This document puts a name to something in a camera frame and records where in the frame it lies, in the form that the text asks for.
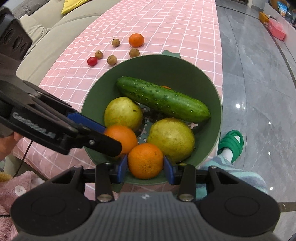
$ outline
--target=pink box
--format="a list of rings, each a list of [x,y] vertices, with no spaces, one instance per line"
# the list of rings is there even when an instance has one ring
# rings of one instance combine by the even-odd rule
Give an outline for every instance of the pink box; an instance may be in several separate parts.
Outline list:
[[[274,37],[281,41],[284,40],[286,33],[284,32],[282,25],[278,21],[270,18],[268,22],[268,29]]]

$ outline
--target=beige couch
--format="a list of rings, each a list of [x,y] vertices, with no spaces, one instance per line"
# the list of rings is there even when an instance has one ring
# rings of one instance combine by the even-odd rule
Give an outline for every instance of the beige couch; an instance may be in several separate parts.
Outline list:
[[[61,15],[64,1],[50,0],[30,16],[50,30],[23,59],[17,70],[19,78],[39,85],[69,44],[120,0],[91,0],[70,13]]]

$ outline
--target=hand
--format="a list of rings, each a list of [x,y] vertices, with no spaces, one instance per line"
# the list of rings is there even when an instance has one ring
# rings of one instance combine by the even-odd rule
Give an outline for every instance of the hand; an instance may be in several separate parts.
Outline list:
[[[22,138],[23,136],[16,132],[8,137],[0,138],[0,160],[8,156]]]

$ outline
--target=small brown fruit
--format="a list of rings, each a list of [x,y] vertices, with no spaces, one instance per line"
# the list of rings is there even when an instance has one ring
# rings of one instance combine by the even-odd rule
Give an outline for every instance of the small brown fruit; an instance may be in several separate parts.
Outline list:
[[[113,45],[113,47],[118,47],[120,45],[119,39],[113,39],[112,40],[112,45]]]
[[[130,50],[130,57],[133,58],[133,57],[138,57],[140,56],[140,51],[138,49],[131,49]]]
[[[117,58],[114,55],[110,55],[107,59],[107,63],[110,65],[114,65],[117,63]]]
[[[96,51],[95,55],[94,55],[97,59],[101,59],[103,58],[103,52],[98,50]]]

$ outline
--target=green cucumber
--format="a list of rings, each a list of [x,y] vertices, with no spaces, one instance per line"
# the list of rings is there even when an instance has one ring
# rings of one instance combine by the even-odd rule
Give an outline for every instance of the green cucumber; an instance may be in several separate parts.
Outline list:
[[[123,76],[116,86],[133,101],[183,121],[198,123],[211,117],[208,107],[201,101],[144,80]]]

